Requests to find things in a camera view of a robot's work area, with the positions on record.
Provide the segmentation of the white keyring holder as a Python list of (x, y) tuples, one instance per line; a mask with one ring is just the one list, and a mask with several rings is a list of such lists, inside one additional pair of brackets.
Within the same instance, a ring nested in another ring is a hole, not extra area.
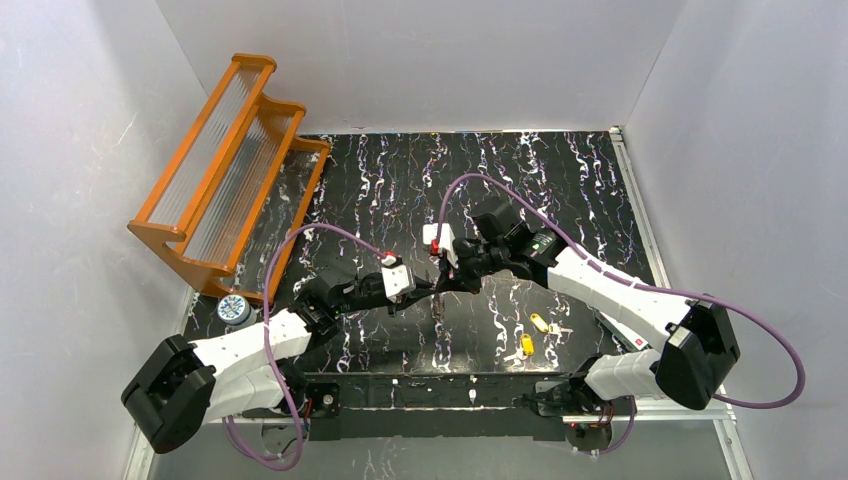
[(436, 322), (443, 321), (444, 298), (442, 293), (436, 293), (431, 297), (431, 316)]

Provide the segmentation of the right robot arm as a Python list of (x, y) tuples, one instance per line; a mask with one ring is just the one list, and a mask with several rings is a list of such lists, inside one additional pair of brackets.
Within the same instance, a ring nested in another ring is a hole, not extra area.
[(740, 357), (726, 308), (654, 292), (570, 245), (553, 228), (534, 231), (511, 204), (488, 199), (492, 211), (473, 221), (480, 238), (457, 238), (448, 225), (426, 224), (422, 237), (440, 258), (440, 285), (478, 288), (503, 270), (566, 294), (632, 330), (646, 343), (639, 351), (586, 360), (569, 378), (568, 394), (586, 405), (624, 396), (668, 398), (703, 410)]

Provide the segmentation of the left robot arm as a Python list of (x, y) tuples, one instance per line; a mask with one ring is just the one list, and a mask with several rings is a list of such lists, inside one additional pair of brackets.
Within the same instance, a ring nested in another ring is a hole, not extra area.
[(435, 292), (434, 280), (405, 267), (345, 282), (317, 276), (268, 321), (214, 338), (165, 338), (124, 388), (121, 403), (153, 450), (169, 453), (206, 423), (283, 403), (272, 364), (327, 343), (338, 332), (341, 315), (380, 307), (403, 310)]

